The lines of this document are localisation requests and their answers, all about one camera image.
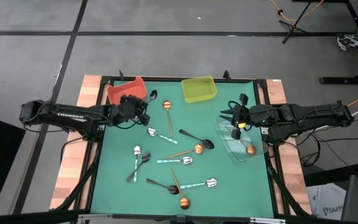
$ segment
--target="dark spoon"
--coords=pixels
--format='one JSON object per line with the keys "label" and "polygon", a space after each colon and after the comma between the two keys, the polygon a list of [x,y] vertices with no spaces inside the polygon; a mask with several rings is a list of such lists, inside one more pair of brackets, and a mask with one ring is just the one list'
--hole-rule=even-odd
{"label": "dark spoon", "polygon": [[153,91],[150,93],[150,99],[148,100],[147,103],[150,103],[150,101],[155,100],[156,98],[157,98],[157,91],[156,91],[156,90],[153,90]]}
{"label": "dark spoon", "polygon": [[201,140],[201,139],[199,139],[198,137],[189,134],[187,131],[185,131],[185,130],[183,130],[183,129],[179,130],[179,132],[180,132],[181,134],[184,134],[184,135],[187,135],[187,136],[190,136],[190,137],[192,137],[192,138],[195,138],[195,139],[198,139],[198,140],[202,141],[202,142],[203,142],[203,146],[204,146],[205,148],[207,148],[207,149],[213,149],[213,148],[215,148],[214,144],[213,144],[212,141],[209,140],[209,139]]}
{"label": "dark spoon", "polygon": [[130,176],[127,178],[127,182],[130,182],[132,180],[132,178],[135,175],[135,172],[139,169],[139,167],[145,163],[148,162],[150,160],[150,158],[152,157],[152,155],[149,152],[146,152],[143,156],[142,156],[142,162],[139,164],[139,166],[130,174]]}
{"label": "dark spoon", "polygon": [[161,186],[161,187],[165,187],[166,189],[169,190],[169,192],[170,192],[171,194],[179,194],[179,189],[178,189],[178,187],[175,186],[175,185],[171,185],[171,186],[167,187],[167,186],[162,185],[162,184],[159,184],[159,183],[157,183],[156,181],[151,180],[151,179],[149,179],[149,178],[146,179],[146,182],[149,183],[149,184],[155,184],[155,185],[158,185],[158,186]]}

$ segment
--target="wooden board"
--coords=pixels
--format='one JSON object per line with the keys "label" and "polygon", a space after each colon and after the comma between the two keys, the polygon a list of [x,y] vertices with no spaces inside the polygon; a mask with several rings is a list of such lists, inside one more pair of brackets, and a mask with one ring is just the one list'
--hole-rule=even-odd
{"label": "wooden board", "polygon": [[[98,97],[100,81],[101,75],[84,76],[80,95],[77,101],[77,106],[95,105],[96,99]],[[267,88],[271,104],[286,103],[281,80],[267,80]],[[106,102],[105,93],[106,89],[104,90],[104,95],[102,99],[103,103]],[[261,102],[264,103],[263,92],[261,91],[261,88],[259,90],[259,93],[261,97]],[[78,137],[78,133],[70,133],[68,136],[68,140],[75,139]],[[287,141],[295,144],[294,139],[288,139]],[[92,148],[93,153],[91,153],[90,159],[93,159],[92,155],[94,154],[94,150],[96,149],[96,144],[93,144]],[[57,206],[59,206],[78,183],[80,179],[82,163],[85,158],[85,149],[86,142],[82,140],[75,141],[66,146],[50,208],[56,208]],[[302,208],[306,212],[311,213],[305,181],[303,179],[302,168],[298,157],[298,151],[296,150],[296,148],[289,144],[284,144],[280,146],[279,149],[285,185],[287,186],[295,200],[302,206]],[[85,202],[88,196],[88,189],[89,181],[84,187],[80,208],[85,208]],[[277,199],[278,211],[279,213],[283,213],[281,194],[277,186],[275,186],[275,194]]]}

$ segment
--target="wooden table frame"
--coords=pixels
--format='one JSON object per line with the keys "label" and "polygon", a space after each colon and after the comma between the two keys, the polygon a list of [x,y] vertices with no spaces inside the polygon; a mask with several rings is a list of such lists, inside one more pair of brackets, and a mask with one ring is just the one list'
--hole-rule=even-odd
{"label": "wooden table frame", "polygon": [[[107,85],[101,85],[107,82],[109,77],[102,77],[101,75],[85,75],[78,97],[77,106],[93,106],[97,101],[104,104],[107,100],[106,90]],[[263,85],[267,88],[258,87],[260,103],[265,103],[264,94],[268,94],[270,104],[286,103],[284,89],[281,80],[266,80]],[[68,141],[78,138],[80,135],[76,132],[71,132],[68,135]],[[288,142],[296,144],[293,138],[287,139]],[[66,146],[63,154],[63,160],[58,173],[55,190],[53,193],[50,208],[58,207],[64,199],[70,194],[78,183],[81,174],[86,170],[94,158],[97,143],[87,144],[86,141],[78,140]],[[86,148],[90,147],[90,153],[86,154]],[[284,144],[279,147],[279,158],[282,166],[277,170],[282,170],[283,179],[290,193],[294,199],[301,205],[302,209],[311,213],[308,194],[306,191],[305,181],[303,179],[302,168],[298,156],[298,151],[290,144]],[[275,159],[271,159],[272,164],[275,166]],[[76,201],[70,206],[70,209],[82,209],[88,207],[91,198],[88,198],[90,189],[91,178],[87,181],[81,193],[81,200]],[[275,201],[277,203],[277,212],[279,214],[285,213],[285,203],[282,200],[280,189],[275,186]]]}

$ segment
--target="floor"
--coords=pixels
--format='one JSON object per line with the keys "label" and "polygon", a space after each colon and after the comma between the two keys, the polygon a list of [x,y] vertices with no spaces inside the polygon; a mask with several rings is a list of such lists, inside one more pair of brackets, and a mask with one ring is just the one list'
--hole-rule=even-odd
{"label": "floor", "polygon": [[[288,17],[296,17],[305,3],[276,0]],[[358,14],[358,0],[351,0]],[[0,0],[0,30],[73,30],[81,0]],[[283,32],[269,0],[89,0],[80,31],[247,31]],[[345,4],[323,4],[299,24],[311,32],[352,32],[356,25]],[[319,105],[358,99],[358,86],[320,85],[318,78],[351,77],[358,73],[358,50],[342,52],[334,37],[212,36],[78,36],[64,74],[57,101],[75,104],[83,75],[274,78],[284,84],[287,101]],[[22,127],[20,105],[47,100],[62,64],[69,36],[0,36],[0,120]],[[351,111],[358,110],[358,104]],[[320,132],[322,138],[358,136],[358,122],[350,128]],[[0,215],[12,209],[18,184],[36,135],[27,132],[0,196]],[[59,169],[60,148],[67,134],[48,133],[23,212],[49,208]],[[358,163],[358,141],[330,143],[347,164]],[[301,156],[314,152],[307,140]],[[316,169],[344,166],[327,147]]]}

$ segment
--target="green table surface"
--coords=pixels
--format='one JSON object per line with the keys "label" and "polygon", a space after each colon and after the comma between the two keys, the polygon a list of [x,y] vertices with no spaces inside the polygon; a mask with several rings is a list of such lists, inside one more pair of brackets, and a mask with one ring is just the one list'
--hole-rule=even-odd
{"label": "green table surface", "polygon": [[[120,84],[123,82],[114,82],[114,85]],[[180,82],[145,84],[148,92],[158,91],[157,99],[150,102],[147,110],[150,116],[149,126],[159,134],[177,140],[178,144],[158,136],[149,136],[145,126],[136,125],[128,130],[106,128],[91,212],[273,218],[264,157],[234,163],[216,131],[216,118],[221,110],[228,109],[228,101],[237,101],[240,93],[245,93],[249,97],[248,106],[255,105],[253,83],[217,83],[218,94],[212,100],[192,104],[185,102]],[[164,100],[172,102],[169,113],[173,136],[169,132],[167,112],[162,108]],[[180,134],[180,129],[201,139],[212,140],[215,148],[205,149],[203,154],[187,154],[193,158],[190,165],[180,162],[156,163],[157,159],[191,150],[195,144],[200,143]],[[259,128],[253,127],[248,134],[252,139],[260,139]],[[258,142],[260,141],[256,141],[255,146],[262,147]],[[150,152],[152,158],[139,169],[137,182],[127,183],[126,178],[135,167],[135,145],[141,146],[142,154]],[[179,206],[180,195],[172,195],[167,189],[145,181],[150,178],[164,185],[174,185],[170,167],[173,168],[179,185],[202,183],[209,178],[215,178],[218,184],[212,188],[204,185],[183,189],[184,196],[191,200],[191,207],[182,210]]]}

